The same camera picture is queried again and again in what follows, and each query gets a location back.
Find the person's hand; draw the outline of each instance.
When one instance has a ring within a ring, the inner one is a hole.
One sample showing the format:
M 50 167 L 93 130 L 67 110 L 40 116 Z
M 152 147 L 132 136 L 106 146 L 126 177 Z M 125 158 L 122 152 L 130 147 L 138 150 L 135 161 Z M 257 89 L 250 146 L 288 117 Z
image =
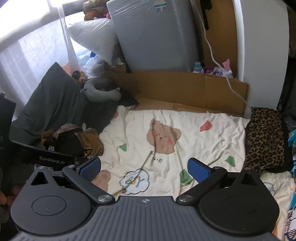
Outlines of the person's hand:
M 20 193 L 20 190 L 22 189 L 24 185 L 17 185 L 12 187 L 10 193 L 10 196 L 5 196 L 1 191 L 0 191 L 0 205 L 8 205 L 11 206 L 17 195 Z

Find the label sticker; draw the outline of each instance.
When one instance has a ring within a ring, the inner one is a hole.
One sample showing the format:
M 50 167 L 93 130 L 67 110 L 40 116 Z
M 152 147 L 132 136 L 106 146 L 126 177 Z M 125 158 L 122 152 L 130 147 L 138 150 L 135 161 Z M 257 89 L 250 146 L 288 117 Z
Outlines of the label sticker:
M 168 10 L 165 0 L 153 0 L 153 2 L 154 2 L 154 7 L 158 12 L 163 12 Z

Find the plastic-wrapped pillow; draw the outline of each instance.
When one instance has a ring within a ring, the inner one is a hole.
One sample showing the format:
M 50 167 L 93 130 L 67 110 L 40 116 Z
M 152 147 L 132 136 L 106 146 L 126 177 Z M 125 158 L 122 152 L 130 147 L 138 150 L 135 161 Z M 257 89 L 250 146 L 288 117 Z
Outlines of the plastic-wrapped pillow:
M 100 55 L 91 57 L 83 66 L 83 70 L 89 79 L 101 77 L 105 72 L 105 63 Z
M 118 39 L 111 19 L 99 18 L 74 23 L 68 30 L 74 41 L 99 54 L 110 66 L 115 66 L 117 60 L 115 44 Z

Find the blue gripper pad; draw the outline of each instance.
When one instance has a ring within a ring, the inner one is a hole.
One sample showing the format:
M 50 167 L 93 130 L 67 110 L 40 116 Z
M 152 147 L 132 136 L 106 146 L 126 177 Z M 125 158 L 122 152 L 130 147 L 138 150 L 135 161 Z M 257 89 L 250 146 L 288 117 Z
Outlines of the blue gripper pad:
M 195 158 L 190 158 L 187 162 L 188 173 L 198 182 L 201 183 L 211 175 L 212 168 L 203 164 Z
M 76 172 L 88 181 L 92 181 L 101 171 L 101 159 L 97 156 L 89 159 L 79 167 Z

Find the plastic wrap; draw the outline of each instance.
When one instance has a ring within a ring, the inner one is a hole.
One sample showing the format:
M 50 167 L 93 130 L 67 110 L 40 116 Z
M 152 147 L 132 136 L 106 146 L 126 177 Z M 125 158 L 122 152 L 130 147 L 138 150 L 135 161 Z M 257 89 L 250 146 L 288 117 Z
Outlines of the plastic wrap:
M 192 72 L 199 55 L 188 0 L 110 0 L 107 7 L 132 71 Z
M 115 66 L 117 60 L 115 44 L 118 39 L 111 19 L 99 18 L 74 23 L 68 30 L 74 41 L 100 55 L 110 66 Z
M 86 62 L 85 66 L 83 66 L 83 70 L 89 79 L 101 77 L 105 72 L 105 63 L 103 58 L 98 54 L 90 58 Z

